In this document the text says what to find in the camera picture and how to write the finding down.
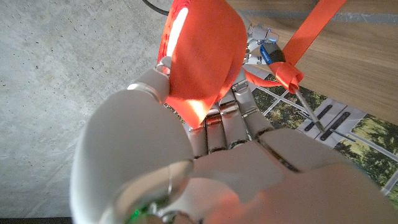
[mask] gray concrete surface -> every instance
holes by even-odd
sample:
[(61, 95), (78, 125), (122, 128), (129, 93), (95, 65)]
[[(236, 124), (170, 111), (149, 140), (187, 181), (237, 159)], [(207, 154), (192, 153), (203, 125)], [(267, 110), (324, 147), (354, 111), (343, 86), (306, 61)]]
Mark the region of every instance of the gray concrete surface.
[(165, 20), (141, 0), (0, 0), (0, 218), (70, 215), (79, 132), (155, 65)]

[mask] blue component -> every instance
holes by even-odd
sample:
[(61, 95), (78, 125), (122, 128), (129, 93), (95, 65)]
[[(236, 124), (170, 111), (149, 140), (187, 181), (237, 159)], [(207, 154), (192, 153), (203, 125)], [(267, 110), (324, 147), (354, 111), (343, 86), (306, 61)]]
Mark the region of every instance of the blue component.
[(263, 46), (260, 47), (260, 53), (264, 60), (266, 61), (267, 65), (272, 64), (271, 58), (269, 57), (268, 53), (266, 52), (265, 48)]

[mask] orange plastic part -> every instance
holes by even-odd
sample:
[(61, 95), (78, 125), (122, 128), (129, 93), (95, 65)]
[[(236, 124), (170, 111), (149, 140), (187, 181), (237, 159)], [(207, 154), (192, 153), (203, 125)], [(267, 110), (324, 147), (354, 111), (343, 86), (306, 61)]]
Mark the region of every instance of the orange plastic part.
[[(279, 83), (246, 72), (256, 85), (284, 86), (294, 93), (304, 74), (294, 65), (346, 0), (320, 0), (283, 49), (286, 62), (269, 65)], [(166, 21), (159, 60), (166, 56), (172, 24), (178, 12), (187, 18), (172, 55), (170, 94), (166, 103), (191, 126), (197, 127), (211, 106), (231, 88), (246, 50), (246, 29), (236, 11), (224, 0), (175, 0)]]

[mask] wire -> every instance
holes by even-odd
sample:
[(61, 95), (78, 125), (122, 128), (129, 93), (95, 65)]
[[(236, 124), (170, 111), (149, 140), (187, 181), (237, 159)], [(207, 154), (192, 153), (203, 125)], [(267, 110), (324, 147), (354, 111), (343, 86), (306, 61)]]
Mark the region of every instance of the wire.
[(156, 12), (168, 16), (169, 12), (165, 11), (163, 9), (159, 9), (158, 7), (154, 6), (153, 4), (151, 4), (148, 0), (142, 0), (147, 6), (149, 6), (151, 9), (155, 10)]

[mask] wooden table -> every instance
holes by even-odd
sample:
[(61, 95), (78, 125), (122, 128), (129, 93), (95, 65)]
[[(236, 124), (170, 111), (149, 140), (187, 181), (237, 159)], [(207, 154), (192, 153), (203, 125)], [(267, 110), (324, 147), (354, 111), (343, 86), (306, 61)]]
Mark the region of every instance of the wooden table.
[[(279, 34), (281, 48), (316, 4), (311, 0), (227, 1), (253, 24)], [(337, 16), (298, 62), (297, 68), (305, 74), (300, 84), (398, 124), (398, 1), (348, 0)]]

